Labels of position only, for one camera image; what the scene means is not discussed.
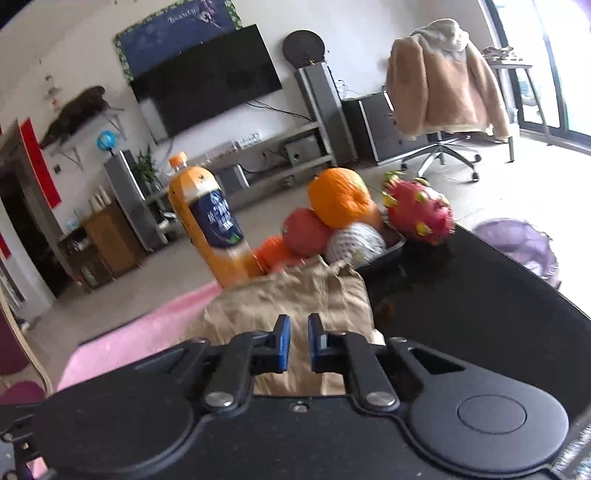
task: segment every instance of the orange juice bottle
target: orange juice bottle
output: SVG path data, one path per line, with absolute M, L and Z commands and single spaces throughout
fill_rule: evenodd
M 211 172 L 187 167 L 185 153 L 169 162 L 177 174 L 168 199 L 219 284 L 228 288 L 263 275 Z

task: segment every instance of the black tv screen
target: black tv screen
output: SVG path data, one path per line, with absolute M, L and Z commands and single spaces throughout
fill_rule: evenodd
M 282 88 L 256 25 L 185 50 L 131 87 L 156 142 Z

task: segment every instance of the brown paper bag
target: brown paper bag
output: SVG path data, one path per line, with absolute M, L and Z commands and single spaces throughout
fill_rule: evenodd
M 288 371 L 255 379 L 262 395 L 339 395 L 345 392 L 338 374 L 310 371 L 308 315 L 318 313 L 326 330 L 349 330 L 369 342 L 383 343 L 374 330 L 372 311 L 361 276 L 344 262 L 328 266 L 320 257 L 224 291 L 187 328 L 183 340 L 208 338 L 212 344 L 253 330 L 271 331 L 280 314 L 291 319 Z

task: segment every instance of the bottle label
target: bottle label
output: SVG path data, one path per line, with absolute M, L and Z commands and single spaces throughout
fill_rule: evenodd
M 228 249 L 244 239 L 221 190 L 215 190 L 195 200 L 189 209 L 210 247 Z

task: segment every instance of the metal screw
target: metal screw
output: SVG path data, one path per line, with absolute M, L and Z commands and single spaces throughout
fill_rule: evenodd
M 205 397 L 205 403 L 215 408 L 229 407 L 234 403 L 234 395 L 228 392 L 211 392 Z
M 388 392 L 371 392 L 365 399 L 374 407 L 391 407 L 396 403 L 396 397 Z
M 308 413 L 308 405 L 298 403 L 292 406 L 291 411 L 294 413 Z

